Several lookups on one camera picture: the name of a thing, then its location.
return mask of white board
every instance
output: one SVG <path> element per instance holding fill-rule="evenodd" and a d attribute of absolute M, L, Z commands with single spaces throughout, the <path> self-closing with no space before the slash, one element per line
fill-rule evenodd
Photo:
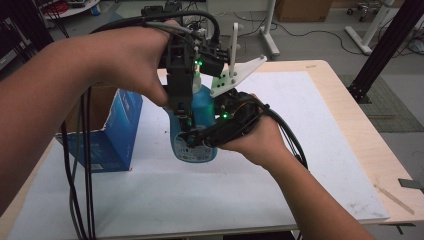
<path fill-rule="evenodd" d="M 210 78 L 203 80 L 209 86 Z M 255 93 L 283 117 L 311 173 L 356 219 L 389 217 L 307 72 L 255 73 L 237 89 Z M 240 154 L 219 150 L 205 164 L 177 160 L 168 117 L 147 99 L 135 144 L 132 171 L 93 175 L 98 237 L 295 227 L 278 185 Z M 76 238 L 62 155 L 55 143 L 9 239 Z M 76 185 L 84 206 L 82 167 Z"/>

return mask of gray floor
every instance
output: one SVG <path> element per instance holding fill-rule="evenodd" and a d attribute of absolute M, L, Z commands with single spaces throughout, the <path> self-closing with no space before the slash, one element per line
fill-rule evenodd
<path fill-rule="evenodd" d="M 102 2 L 103 13 L 94 17 L 89 12 L 81 13 L 64 19 L 65 26 L 71 36 L 87 34 L 93 29 L 120 16 L 115 13 L 121 3 L 113 1 Z M 237 13 L 238 16 L 245 19 L 262 20 L 265 17 L 264 12 L 245 12 Z M 237 19 L 232 12 L 216 13 L 218 21 L 222 24 L 222 34 L 230 34 L 231 25 L 228 23 L 238 21 L 244 25 L 241 33 L 251 32 L 256 29 L 259 22 L 254 22 L 253 26 L 250 21 Z M 359 15 L 346 15 L 345 9 L 332 9 L 330 14 L 323 23 L 280 23 L 294 34 L 303 34 L 314 30 L 330 31 L 340 36 L 343 45 L 352 52 L 360 53 L 354 42 L 345 33 L 344 27 L 352 26 L 360 35 L 363 34 L 369 22 L 358 22 Z M 63 35 L 57 29 L 51 30 L 55 39 L 63 38 Z M 344 51 L 340 47 L 340 40 L 328 33 L 311 33 L 304 37 L 290 36 L 281 27 L 271 32 L 280 52 L 281 56 L 277 57 L 279 61 L 292 60 L 325 60 L 334 69 L 336 74 L 347 75 L 357 74 L 368 57 L 364 55 L 351 54 Z M 267 47 L 262 43 L 261 38 L 257 34 L 239 39 L 241 49 L 237 55 L 239 62 L 248 61 L 257 57 L 259 54 L 268 54 Z M 423 55 L 412 54 L 407 56 L 399 56 L 392 59 L 381 76 L 397 94 L 397 96 L 408 107 L 412 114 L 424 125 L 424 68 Z M 0 79 L 18 65 L 14 61 L 9 69 L 0 72 Z M 414 180 L 420 181 L 424 185 L 424 133 L 384 133 L 381 134 L 388 146 L 401 161 L 403 166 L 409 172 Z M 403 235 L 393 226 L 367 226 L 377 239 L 423 239 L 424 223 L 414 223 L 416 227 L 402 227 Z"/>

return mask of floor mat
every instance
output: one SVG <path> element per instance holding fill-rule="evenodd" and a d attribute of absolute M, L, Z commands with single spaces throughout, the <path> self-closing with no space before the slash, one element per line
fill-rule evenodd
<path fill-rule="evenodd" d="M 355 75 L 339 75 L 345 86 L 349 86 L 355 77 Z M 367 96 L 371 103 L 359 106 L 378 132 L 424 132 L 424 127 L 381 76 L 375 80 Z"/>

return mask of spray bottle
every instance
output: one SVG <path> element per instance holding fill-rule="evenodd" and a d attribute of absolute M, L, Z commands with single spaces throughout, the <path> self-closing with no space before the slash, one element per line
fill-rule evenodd
<path fill-rule="evenodd" d="M 203 130 L 215 123 L 215 112 L 213 98 L 210 89 L 202 85 L 200 73 L 195 72 L 193 79 L 193 100 L 191 103 L 196 129 Z M 216 148 L 205 145 L 195 148 L 187 147 L 186 142 L 178 137 L 181 133 L 179 119 L 172 113 L 166 111 L 171 126 L 171 146 L 175 157 L 190 163 L 203 163 L 213 160 L 217 154 Z"/>

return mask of forearm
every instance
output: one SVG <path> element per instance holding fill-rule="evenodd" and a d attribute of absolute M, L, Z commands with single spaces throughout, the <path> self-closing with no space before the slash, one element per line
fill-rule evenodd
<path fill-rule="evenodd" d="M 371 239 L 366 230 L 288 152 L 271 168 L 305 239 Z"/>
<path fill-rule="evenodd" d="M 0 82 L 0 215 L 91 84 L 90 59 L 77 45 L 54 43 Z"/>

